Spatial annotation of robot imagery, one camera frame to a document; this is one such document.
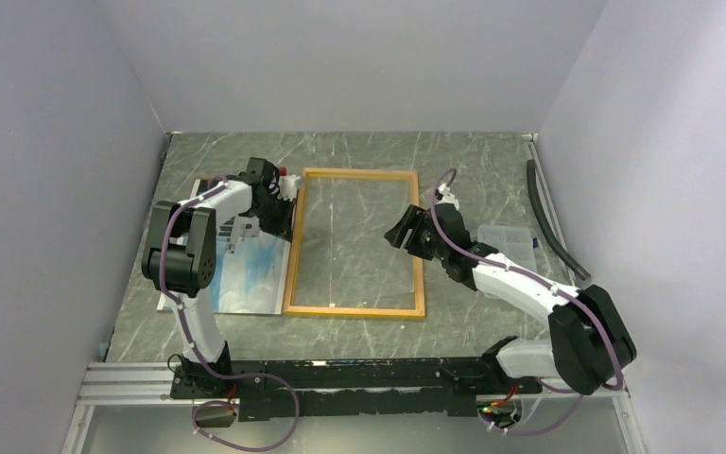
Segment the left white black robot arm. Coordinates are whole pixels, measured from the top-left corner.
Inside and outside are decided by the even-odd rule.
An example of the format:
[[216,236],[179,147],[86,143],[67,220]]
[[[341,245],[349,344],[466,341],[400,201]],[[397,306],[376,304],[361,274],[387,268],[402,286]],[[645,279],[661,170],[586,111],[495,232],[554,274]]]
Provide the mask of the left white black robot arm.
[[233,218],[251,218],[263,233],[291,241],[303,185],[303,176],[250,158],[239,174],[214,177],[206,191],[184,201],[159,201],[151,208],[141,272],[176,316],[183,338],[182,367],[196,375],[196,385],[208,396],[225,394],[234,377],[209,292],[218,268],[218,229]]

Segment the yellow wooden picture frame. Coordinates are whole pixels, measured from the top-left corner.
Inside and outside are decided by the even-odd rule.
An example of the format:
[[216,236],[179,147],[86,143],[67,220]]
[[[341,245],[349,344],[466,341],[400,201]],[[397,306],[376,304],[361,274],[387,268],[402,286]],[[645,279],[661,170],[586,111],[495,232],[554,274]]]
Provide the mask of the yellow wooden picture frame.
[[291,316],[389,318],[420,320],[426,315],[424,290],[424,262],[412,259],[412,284],[414,307],[405,309],[341,307],[341,306],[297,306],[295,304],[298,270],[302,251],[303,221],[308,196],[308,183],[311,179],[371,180],[407,182],[410,190],[410,203],[420,203],[419,176],[413,170],[354,169],[340,167],[304,167],[301,174],[303,183],[298,190],[293,215],[293,236],[287,260],[285,292],[282,312]]

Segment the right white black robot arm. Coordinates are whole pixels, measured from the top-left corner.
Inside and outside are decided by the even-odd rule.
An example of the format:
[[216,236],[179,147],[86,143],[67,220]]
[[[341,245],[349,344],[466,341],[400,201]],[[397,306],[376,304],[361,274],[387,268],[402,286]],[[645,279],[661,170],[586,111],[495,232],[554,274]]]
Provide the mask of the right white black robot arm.
[[553,281],[473,240],[451,203],[409,206],[384,239],[414,257],[440,261],[453,281],[511,304],[547,330],[546,339],[508,337],[484,354],[482,379],[491,391],[505,392],[524,378],[559,379],[585,395],[622,388],[620,373],[637,349],[606,289]]

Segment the clear acrylic sheet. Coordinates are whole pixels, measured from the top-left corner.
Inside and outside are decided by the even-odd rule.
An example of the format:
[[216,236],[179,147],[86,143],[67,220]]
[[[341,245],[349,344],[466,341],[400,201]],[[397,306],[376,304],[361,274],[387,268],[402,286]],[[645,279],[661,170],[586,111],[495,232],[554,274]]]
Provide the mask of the clear acrylic sheet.
[[412,309],[412,258],[384,234],[411,204],[407,181],[311,178],[295,306]]

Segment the building and sky photo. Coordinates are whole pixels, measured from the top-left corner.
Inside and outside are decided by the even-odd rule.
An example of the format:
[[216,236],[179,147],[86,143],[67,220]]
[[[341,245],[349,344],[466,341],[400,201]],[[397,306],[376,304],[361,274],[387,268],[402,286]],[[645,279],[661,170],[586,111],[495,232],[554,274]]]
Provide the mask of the building and sky photo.
[[[212,184],[208,180],[196,183],[190,198]],[[254,219],[237,217],[222,224],[217,236],[218,268],[209,287],[214,313],[280,313],[289,249],[290,241],[263,233]],[[159,305],[169,307],[162,293]]]

